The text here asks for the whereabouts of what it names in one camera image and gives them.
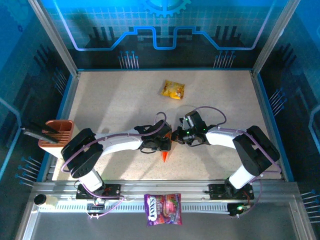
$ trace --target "snack bag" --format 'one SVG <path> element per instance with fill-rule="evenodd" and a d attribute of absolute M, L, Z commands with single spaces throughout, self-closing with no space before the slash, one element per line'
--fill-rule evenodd
<path fill-rule="evenodd" d="M 181 220 L 181 194 L 144 195 L 147 225 L 178 224 Z"/>
<path fill-rule="evenodd" d="M 164 88 L 161 94 L 172 99 L 181 100 L 185 94 L 185 85 L 174 81 L 165 80 Z"/>

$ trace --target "black mounting bracket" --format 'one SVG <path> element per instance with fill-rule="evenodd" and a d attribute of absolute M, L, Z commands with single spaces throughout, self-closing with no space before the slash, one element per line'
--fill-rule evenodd
<path fill-rule="evenodd" d="M 94 191 L 95 194 L 101 196 L 120 196 L 121 185 L 120 184 L 104 184 L 102 187 Z M 82 184 L 78 185 L 75 199 L 77 200 L 94 200 L 96 197 L 89 194 Z"/>
<path fill-rule="evenodd" d="M 247 200 L 246 194 L 250 200 L 255 199 L 254 191 L 250 184 L 243 186 L 234 196 L 228 195 L 225 186 L 225 184 L 209 184 L 209 191 L 205 191 L 205 193 L 209 194 L 210 200 Z"/>

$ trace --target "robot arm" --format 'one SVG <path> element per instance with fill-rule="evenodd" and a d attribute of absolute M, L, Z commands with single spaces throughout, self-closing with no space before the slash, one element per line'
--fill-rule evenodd
<path fill-rule="evenodd" d="M 94 169 L 100 157 L 122 150 L 140 150 L 145 154 L 168 152 L 171 140 L 166 134 L 169 132 L 171 127 L 164 120 L 155 125 L 136 126 L 126 132 L 112 134 L 93 133 L 90 128 L 85 128 L 62 149 L 61 154 L 71 176 L 94 192 L 104 185 Z"/>
<path fill-rule="evenodd" d="M 180 122 L 181 126 L 172 133 L 171 140 L 175 142 L 190 147 L 205 144 L 236 149 L 242 165 L 225 180 L 225 191 L 230 197 L 234 197 L 239 190 L 272 165 L 268 157 L 274 162 L 280 158 L 275 146 L 257 126 L 251 126 L 246 131 L 220 128 L 216 125 L 207 126 L 195 110 L 180 118 Z M 254 138 L 262 150 L 257 148 L 248 135 Z"/>

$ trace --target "glass panel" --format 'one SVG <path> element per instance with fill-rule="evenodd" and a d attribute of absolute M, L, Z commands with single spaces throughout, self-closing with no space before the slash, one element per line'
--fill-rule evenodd
<path fill-rule="evenodd" d="M 80 69 L 252 68 L 286 0 L 43 0 Z"/>
<path fill-rule="evenodd" d="M 21 123 L 56 118 L 70 73 L 28 1 L 0 1 L 0 21 L 0 239 L 11 240 L 45 154 Z"/>
<path fill-rule="evenodd" d="M 301 193 L 315 189 L 317 194 L 320 192 L 319 13 L 319 1 L 300 2 L 260 73 L 294 180 Z M 319 234 L 320 225 L 313 226 Z"/>

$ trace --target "table surface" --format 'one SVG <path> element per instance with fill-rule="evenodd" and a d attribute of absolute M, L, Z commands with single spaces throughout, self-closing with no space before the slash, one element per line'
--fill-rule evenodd
<path fill-rule="evenodd" d="M 165 80 L 185 84 L 184 98 L 160 95 Z M 199 106 L 212 106 L 227 116 L 226 128 L 247 129 L 266 125 L 249 71 L 98 71 L 82 72 L 69 119 L 82 130 L 117 133 L 151 125 L 157 112 L 165 112 L 173 130 L 179 118 Z M 207 125 L 223 121 L 219 112 L 201 109 Z M 95 169 L 104 180 L 202 180 L 225 179 L 241 166 L 237 151 L 223 146 L 188 147 L 177 143 L 166 159 L 162 154 L 124 150 L 101 157 Z M 72 180 L 60 172 L 58 159 L 52 180 Z M 265 179 L 279 179 L 267 173 Z"/>

